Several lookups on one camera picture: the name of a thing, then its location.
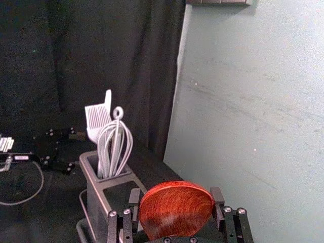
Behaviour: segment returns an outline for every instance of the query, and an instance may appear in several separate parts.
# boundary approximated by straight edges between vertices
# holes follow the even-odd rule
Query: metal bracket
[[[83,190],[82,192],[80,192],[80,194],[79,194],[79,200],[80,200],[80,203],[81,203],[81,206],[82,206],[83,212],[84,212],[84,214],[85,214],[85,216],[86,216],[86,219],[87,219],[88,225],[89,225],[89,227],[90,227],[90,231],[91,231],[92,237],[93,237],[93,239],[96,241],[97,238],[96,238],[95,232],[94,232],[94,230],[93,230],[92,224],[91,224],[91,222],[90,222],[90,218],[89,218],[89,215],[88,215],[88,211],[87,211],[86,206],[85,206],[85,204],[84,204],[84,202],[83,202],[83,199],[82,199],[82,195],[83,195],[85,192],[87,192],[87,190]]]
[[[12,161],[13,161],[12,156],[9,155],[6,159],[5,166],[0,168],[0,172],[8,171],[10,169]]]
[[[123,243],[133,243],[132,211],[125,209],[123,213]]]
[[[117,243],[117,212],[110,211],[109,212],[109,218],[108,218],[108,236],[107,236],[107,243]]]
[[[211,187],[215,201],[213,217],[219,232],[223,233],[225,243],[253,243],[247,210],[233,210],[224,206],[225,200],[219,187]]]

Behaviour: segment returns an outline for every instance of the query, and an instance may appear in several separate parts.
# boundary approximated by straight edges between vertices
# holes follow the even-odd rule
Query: whisk
[[[122,122],[124,110],[118,106],[112,115],[114,120],[105,125],[98,136],[97,150],[102,168],[102,175],[98,177],[102,178],[118,176],[123,171],[133,147],[132,133]]]

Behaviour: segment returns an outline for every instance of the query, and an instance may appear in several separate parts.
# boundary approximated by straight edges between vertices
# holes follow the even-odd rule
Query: black mount
[[[223,233],[224,243],[253,243],[248,214],[246,209],[233,210],[225,206],[225,200],[219,187],[211,187],[211,195],[215,200],[213,217],[216,228]],[[133,233],[137,232],[138,204],[124,210],[123,215],[116,211],[109,212],[108,243],[119,242],[119,232],[123,229],[123,243],[133,243]],[[164,237],[148,241],[150,243],[216,243],[213,239],[198,236],[190,237]]]
[[[63,174],[70,174],[74,163],[65,162],[59,159],[59,144],[71,140],[85,140],[85,133],[77,133],[73,127],[66,129],[48,129],[43,134],[34,136],[30,142],[30,152],[0,153],[0,161],[5,161],[8,156],[13,158],[12,163],[26,160],[37,162],[42,170],[61,171]]]

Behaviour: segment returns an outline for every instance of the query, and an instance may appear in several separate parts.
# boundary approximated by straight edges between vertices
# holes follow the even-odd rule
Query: label
[[[6,153],[9,149],[12,149],[14,141],[12,137],[0,138],[0,152]]]
[[[1,138],[0,139],[0,151],[4,150],[6,144],[7,144],[7,138]]]
[[[28,155],[16,155],[15,160],[29,160]]]
[[[15,140],[11,139],[10,143],[8,144],[7,149],[12,149],[12,146],[14,145]]]

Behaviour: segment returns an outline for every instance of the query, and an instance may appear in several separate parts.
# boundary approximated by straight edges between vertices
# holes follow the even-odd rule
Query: wall
[[[187,6],[165,162],[247,208],[255,242],[322,242],[324,1]]]

